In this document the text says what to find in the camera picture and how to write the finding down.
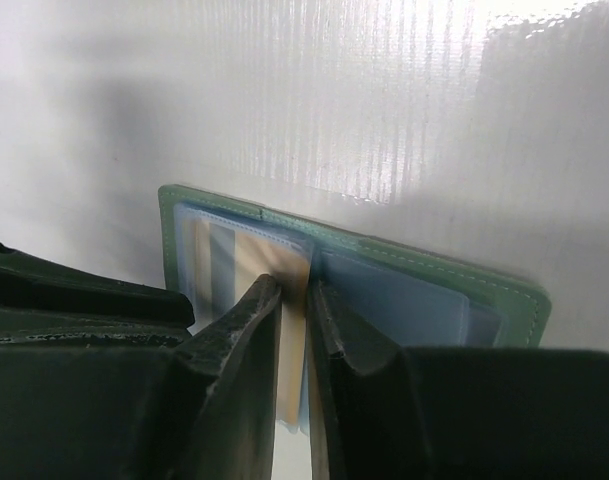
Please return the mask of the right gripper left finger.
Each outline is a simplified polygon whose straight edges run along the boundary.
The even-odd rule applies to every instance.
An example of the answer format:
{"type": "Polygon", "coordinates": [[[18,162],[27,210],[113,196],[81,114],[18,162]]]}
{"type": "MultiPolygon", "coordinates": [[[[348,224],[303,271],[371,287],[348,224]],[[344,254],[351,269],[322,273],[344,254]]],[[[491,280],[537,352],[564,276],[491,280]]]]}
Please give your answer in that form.
{"type": "Polygon", "coordinates": [[[0,242],[0,479],[267,479],[281,290],[196,334],[177,292],[0,242]]]}

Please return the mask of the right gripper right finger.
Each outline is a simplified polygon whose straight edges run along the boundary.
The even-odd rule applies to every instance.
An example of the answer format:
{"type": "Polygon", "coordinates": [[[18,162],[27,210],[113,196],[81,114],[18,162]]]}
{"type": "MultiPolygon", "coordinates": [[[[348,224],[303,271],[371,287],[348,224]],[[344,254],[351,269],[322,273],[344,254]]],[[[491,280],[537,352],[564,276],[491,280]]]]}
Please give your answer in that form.
{"type": "Polygon", "coordinates": [[[307,298],[316,479],[609,479],[609,354],[403,347],[307,298]]]}

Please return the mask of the green leather card holder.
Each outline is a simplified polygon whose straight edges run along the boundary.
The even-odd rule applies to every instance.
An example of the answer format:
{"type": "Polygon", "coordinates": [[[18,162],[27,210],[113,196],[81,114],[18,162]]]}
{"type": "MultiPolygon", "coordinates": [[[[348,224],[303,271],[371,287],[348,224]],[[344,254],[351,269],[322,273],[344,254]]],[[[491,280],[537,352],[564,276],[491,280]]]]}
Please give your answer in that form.
{"type": "MultiPolygon", "coordinates": [[[[533,283],[380,238],[337,229],[265,206],[192,189],[159,189],[165,282],[197,309],[196,220],[240,224],[301,236],[313,246],[308,285],[327,282],[359,315],[404,346],[535,347],[551,313],[546,291],[533,283]]],[[[298,425],[309,429],[305,351],[298,425]]]]}

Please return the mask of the gold card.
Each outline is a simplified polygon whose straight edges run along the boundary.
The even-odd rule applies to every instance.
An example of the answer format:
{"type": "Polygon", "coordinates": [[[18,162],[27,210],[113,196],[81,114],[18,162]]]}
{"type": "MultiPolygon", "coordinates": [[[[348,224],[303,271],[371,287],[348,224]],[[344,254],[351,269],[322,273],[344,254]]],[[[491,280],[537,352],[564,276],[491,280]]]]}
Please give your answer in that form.
{"type": "Polygon", "coordinates": [[[194,277],[196,328],[219,319],[257,277],[268,274],[282,291],[277,419],[298,425],[305,356],[305,293],[313,254],[301,236],[262,231],[240,224],[196,220],[194,277]]]}

